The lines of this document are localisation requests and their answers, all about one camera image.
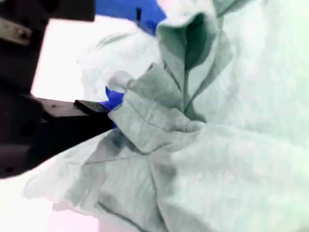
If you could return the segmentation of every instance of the dark machinery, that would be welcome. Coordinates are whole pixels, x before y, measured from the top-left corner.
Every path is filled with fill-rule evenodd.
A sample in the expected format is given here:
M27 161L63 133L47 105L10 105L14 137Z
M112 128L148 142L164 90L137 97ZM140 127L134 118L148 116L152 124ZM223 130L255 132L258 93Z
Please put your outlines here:
M49 19L93 21L94 15L94 0L0 0L0 178L112 128L99 103L30 94Z

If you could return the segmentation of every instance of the metal plate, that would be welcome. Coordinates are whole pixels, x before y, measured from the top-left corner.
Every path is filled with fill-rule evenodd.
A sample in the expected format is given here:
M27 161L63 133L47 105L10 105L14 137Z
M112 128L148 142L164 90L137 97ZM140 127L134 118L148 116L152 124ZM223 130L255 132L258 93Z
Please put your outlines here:
M0 18L0 39L28 46L32 31L29 28Z

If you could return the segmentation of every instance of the blue cloth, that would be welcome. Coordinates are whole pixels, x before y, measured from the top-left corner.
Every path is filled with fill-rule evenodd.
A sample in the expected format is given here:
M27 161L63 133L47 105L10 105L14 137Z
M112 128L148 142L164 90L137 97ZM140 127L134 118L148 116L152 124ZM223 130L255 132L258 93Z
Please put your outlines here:
M114 108L116 108L122 103L125 94L109 90L107 87L105 87L105 91L108 97L108 101L100 102L100 104L107 108L109 111L112 111Z
M155 35L156 26L166 18L156 0L96 0L96 14L134 21L151 35Z

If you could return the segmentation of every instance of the blue object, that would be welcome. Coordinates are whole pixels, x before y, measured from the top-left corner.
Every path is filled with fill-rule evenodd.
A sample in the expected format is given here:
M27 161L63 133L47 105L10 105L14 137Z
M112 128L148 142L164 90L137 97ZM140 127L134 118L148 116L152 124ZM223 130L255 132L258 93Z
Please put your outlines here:
M105 88L105 91L108 97L108 101L100 102L100 104L111 111L122 103L125 94L109 90L107 87Z
M96 0L96 14L131 20L151 35L166 18L156 0Z

